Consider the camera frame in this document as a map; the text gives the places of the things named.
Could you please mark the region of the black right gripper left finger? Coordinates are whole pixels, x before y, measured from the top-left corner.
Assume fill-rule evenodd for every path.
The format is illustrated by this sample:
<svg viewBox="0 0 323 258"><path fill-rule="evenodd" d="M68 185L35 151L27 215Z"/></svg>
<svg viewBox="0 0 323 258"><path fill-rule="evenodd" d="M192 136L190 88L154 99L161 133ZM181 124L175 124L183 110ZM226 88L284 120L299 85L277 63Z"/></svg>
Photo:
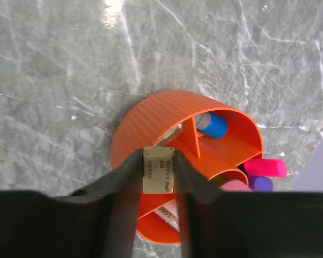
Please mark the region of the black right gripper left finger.
<svg viewBox="0 0 323 258"><path fill-rule="evenodd" d="M143 152L68 196L0 190L0 257L131 257Z"/></svg>

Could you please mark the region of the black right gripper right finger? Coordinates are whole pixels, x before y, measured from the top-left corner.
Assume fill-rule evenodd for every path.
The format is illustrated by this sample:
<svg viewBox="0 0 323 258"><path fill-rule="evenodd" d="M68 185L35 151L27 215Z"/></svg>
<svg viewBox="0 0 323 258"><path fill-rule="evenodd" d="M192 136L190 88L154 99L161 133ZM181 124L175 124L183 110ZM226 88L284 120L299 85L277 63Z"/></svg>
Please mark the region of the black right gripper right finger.
<svg viewBox="0 0 323 258"><path fill-rule="evenodd" d="M182 257L323 257L322 192L224 191L174 152Z"/></svg>

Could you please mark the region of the blue white pen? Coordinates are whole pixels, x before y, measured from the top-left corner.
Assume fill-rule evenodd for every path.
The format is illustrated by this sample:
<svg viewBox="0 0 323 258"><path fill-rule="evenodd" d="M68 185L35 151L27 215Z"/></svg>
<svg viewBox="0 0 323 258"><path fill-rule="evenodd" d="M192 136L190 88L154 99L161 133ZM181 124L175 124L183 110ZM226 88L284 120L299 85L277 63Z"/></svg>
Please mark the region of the blue white pen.
<svg viewBox="0 0 323 258"><path fill-rule="evenodd" d="M154 210L164 222L166 222L176 232L180 232L179 218L176 201L170 201L165 205Z"/></svg>

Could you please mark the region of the pink capped black highlighter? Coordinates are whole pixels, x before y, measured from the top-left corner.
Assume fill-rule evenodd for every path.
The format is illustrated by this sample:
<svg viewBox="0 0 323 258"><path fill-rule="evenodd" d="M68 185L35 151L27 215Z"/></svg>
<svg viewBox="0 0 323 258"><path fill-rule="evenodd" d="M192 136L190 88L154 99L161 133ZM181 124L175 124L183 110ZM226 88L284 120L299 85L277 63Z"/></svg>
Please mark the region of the pink capped black highlighter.
<svg viewBox="0 0 323 258"><path fill-rule="evenodd" d="M248 175L280 177L287 176L287 166L280 159L251 159L243 164L243 168Z"/></svg>

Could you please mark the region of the blue glue stick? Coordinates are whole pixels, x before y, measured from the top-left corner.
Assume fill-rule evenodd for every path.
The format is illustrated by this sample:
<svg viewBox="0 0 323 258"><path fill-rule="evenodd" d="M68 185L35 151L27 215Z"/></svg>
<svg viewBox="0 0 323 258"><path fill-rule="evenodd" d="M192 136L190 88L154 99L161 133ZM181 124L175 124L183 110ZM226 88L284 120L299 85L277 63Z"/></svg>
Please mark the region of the blue glue stick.
<svg viewBox="0 0 323 258"><path fill-rule="evenodd" d="M214 112L205 112L194 117L198 132L213 138L221 139L228 132L228 122Z"/></svg>

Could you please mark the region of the orange round divided container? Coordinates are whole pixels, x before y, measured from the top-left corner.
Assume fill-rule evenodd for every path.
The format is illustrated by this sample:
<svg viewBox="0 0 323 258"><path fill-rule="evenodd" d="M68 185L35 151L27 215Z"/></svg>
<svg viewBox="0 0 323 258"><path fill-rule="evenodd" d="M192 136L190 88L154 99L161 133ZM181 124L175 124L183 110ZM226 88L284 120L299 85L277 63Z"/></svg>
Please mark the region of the orange round divided container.
<svg viewBox="0 0 323 258"><path fill-rule="evenodd" d="M221 139L212 139L196 130L195 117L214 112L228 123ZM200 194L211 200L213 178L247 183L238 166L263 156L263 141L256 123L243 111L201 94L170 90L152 95L137 104L118 126L110 149L113 168L118 167L134 151L153 146L177 125L182 132L169 143L175 149L175 190L170 194L142 194L137 233L162 245L175 245L180 235L155 214L155 209L187 193Z"/></svg>

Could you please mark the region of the purple capped black highlighter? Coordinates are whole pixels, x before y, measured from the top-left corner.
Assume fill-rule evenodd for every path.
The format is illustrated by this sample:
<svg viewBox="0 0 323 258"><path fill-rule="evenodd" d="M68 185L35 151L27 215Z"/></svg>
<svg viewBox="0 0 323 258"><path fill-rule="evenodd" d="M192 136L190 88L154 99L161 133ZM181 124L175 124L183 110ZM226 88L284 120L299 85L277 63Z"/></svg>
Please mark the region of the purple capped black highlighter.
<svg viewBox="0 0 323 258"><path fill-rule="evenodd" d="M271 179L263 176L247 176L249 187L253 191L258 192L272 192L274 190L274 183Z"/></svg>

